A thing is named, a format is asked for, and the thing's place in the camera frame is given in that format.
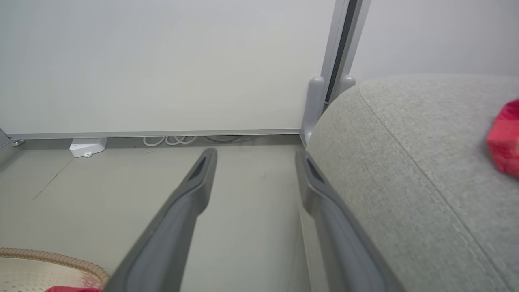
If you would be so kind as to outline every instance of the floor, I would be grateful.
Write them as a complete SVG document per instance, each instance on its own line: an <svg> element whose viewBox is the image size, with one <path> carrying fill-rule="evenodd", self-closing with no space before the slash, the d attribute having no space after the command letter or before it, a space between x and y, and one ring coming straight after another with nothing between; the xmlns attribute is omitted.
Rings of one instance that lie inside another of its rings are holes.
<svg viewBox="0 0 519 292"><path fill-rule="evenodd" d="M310 291L298 136L153 148L114 138L89 158L73 158L70 142L0 149L0 247L65 254L113 273L200 153L216 147L211 199L196 223L182 291Z"/></svg>

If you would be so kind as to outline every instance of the gray cushion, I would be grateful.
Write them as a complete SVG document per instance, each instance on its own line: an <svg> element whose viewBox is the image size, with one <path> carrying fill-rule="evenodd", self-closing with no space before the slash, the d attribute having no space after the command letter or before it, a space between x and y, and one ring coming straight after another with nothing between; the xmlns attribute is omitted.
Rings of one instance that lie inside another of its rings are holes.
<svg viewBox="0 0 519 292"><path fill-rule="evenodd" d="M417 75L368 81L326 110L308 151L408 291L517 291L519 181L485 137L519 79ZM301 209L310 279L326 291Z"/></svg>

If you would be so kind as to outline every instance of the white plastic box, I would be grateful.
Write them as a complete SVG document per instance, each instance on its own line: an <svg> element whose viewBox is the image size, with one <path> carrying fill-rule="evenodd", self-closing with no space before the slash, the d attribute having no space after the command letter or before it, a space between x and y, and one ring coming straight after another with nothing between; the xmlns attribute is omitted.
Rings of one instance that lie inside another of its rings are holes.
<svg viewBox="0 0 519 292"><path fill-rule="evenodd" d="M107 138L80 138L73 139L70 152L74 157L90 157L92 154L103 151Z"/></svg>

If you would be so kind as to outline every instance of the red fabric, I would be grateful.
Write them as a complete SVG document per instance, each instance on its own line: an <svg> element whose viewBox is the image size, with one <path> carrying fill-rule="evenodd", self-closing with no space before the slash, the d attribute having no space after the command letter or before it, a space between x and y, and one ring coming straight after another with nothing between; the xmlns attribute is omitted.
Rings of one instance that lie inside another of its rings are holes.
<svg viewBox="0 0 519 292"><path fill-rule="evenodd" d="M507 103L487 136L498 170L519 177L519 99Z"/></svg>
<svg viewBox="0 0 519 292"><path fill-rule="evenodd" d="M98 288L78 288L78 287L65 287L65 286L54 286L47 289L45 292L100 292Z"/></svg>

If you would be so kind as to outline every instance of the white panel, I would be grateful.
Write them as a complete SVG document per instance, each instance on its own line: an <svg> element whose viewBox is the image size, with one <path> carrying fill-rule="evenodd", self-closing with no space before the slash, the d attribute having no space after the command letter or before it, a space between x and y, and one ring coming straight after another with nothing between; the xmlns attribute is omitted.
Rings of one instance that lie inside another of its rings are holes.
<svg viewBox="0 0 519 292"><path fill-rule="evenodd" d="M350 74L413 73L519 76L519 1L372 0Z"/></svg>
<svg viewBox="0 0 519 292"><path fill-rule="evenodd" d="M300 128L334 3L1 1L0 126L8 135Z"/></svg>

